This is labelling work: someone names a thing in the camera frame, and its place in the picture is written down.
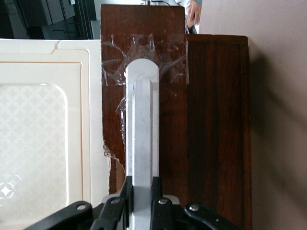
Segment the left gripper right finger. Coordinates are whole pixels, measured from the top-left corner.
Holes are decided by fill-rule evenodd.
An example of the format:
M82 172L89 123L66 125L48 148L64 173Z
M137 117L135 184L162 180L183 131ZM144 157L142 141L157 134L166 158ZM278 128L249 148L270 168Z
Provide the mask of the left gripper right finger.
M201 203L192 202L182 208L162 194L162 180L153 178L151 188L151 222L152 230L238 230L216 212Z

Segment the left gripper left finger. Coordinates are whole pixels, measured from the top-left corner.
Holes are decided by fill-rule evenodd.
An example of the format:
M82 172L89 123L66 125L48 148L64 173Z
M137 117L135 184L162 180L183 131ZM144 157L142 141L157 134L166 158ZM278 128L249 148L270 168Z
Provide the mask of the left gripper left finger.
M27 227L27 230L125 230L132 211L132 177L128 176L118 194L104 197L93 207L78 201Z

